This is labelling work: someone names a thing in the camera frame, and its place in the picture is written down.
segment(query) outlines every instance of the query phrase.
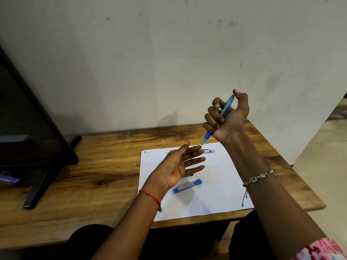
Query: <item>blue mechanical pencil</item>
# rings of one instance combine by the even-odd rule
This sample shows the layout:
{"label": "blue mechanical pencil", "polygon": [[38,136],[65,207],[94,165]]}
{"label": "blue mechanical pencil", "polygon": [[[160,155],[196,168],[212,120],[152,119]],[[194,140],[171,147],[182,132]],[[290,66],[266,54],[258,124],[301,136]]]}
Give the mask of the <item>blue mechanical pencil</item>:
{"label": "blue mechanical pencil", "polygon": [[[224,117],[224,114],[227,112],[227,110],[228,110],[228,109],[230,108],[230,106],[232,105],[232,102],[234,101],[234,98],[235,98],[235,94],[233,93],[233,94],[229,97],[228,101],[226,102],[225,107],[224,107],[224,108],[222,109],[222,111],[220,112],[220,115],[221,115],[222,117]],[[211,137],[212,134],[213,134],[212,132],[207,131],[207,133],[206,133],[204,139],[202,140],[202,144],[201,144],[201,145],[205,144],[206,141]]]}

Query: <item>barcode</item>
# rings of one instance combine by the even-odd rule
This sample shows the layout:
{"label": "barcode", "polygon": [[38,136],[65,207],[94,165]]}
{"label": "barcode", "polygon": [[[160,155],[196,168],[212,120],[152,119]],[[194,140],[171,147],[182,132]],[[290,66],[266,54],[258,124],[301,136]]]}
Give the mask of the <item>barcode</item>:
{"label": "barcode", "polygon": [[192,186],[192,185],[194,185],[194,184],[192,182],[190,182],[190,183],[187,183],[185,185],[178,187],[177,190],[179,191],[179,190],[182,190],[182,189],[187,188],[187,187]]}

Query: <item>wood grain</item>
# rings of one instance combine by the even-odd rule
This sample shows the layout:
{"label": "wood grain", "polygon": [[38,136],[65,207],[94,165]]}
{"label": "wood grain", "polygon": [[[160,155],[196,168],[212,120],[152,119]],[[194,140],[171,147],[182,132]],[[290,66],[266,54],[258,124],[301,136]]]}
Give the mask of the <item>wood grain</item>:
{"label": "wood grain", "polygon": [[[325,204],[250,123],[247,134],[279,181],[306,211]],[[80,162],[64,167],[32,211],[22,209],[30,186],[0,185],[0,249],[61,243],[88,224],[114,227],[137,194],[141,151],[201,144],[201,124],[84,135]],[[152,228],[238,219],[250,210],[154,222]]]}

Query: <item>sheet of paper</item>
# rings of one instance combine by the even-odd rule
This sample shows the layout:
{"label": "sheet of paper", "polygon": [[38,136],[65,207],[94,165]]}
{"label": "sheet of paper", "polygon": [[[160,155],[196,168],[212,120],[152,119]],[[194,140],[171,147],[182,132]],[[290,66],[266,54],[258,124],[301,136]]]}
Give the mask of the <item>sheet of paper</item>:
{"label": "sheet of paper", "polygon": [[[159,165],[167,153],[177,148],[143,150],[141,152],[140,190],[151,172]],[[170,189],[161,202],[162,212],[158,212],[154,221],[184,218],[197,215],[224,213],[229,211],[254,208],[250,198],[245,198],[241,207],[246,188],[225,148],[218,143],[203,145],[204,149],[215,150],[214,153],[202,154],[206,161],[191,166],[206,167],[193,176],[181,179],[176,186],[202,180],[202,184],[174,194]]]}

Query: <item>hand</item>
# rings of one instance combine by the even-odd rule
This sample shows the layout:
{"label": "hand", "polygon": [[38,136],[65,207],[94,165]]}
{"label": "hand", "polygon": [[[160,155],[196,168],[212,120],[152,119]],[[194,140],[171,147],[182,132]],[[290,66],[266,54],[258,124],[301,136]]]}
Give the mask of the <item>hand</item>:
{"label": "hand", "polygon": [[236,109],[230,107],[225,118],[222,117],[219,114],[221,112],[219,108],[224,108],[225,102],[220,98],[215,98],[212,101],[212,106],[207,109],[208,113],[205,115],[207,122],[203,124],[203,127],[207,131],[213,132],[212,136],[220,143],[223,143],[234,132],[244,131],[244,125],[249,113],[248,95],[238,92],[236,89],[232,92],[235,93],[235,97],[238,100]]}
{"label": "hand", "polygon": [[178,150],[170,151],[157,168],[150,174],[143,188],[151,192],[160,201],[167,191],[174,187],[186,175],[196,173],[205,168],[204,165],[186,170],[186,167],[201,163],[205,157],[193,159],[204,153],[201,146],[189,148],[189,141]]}

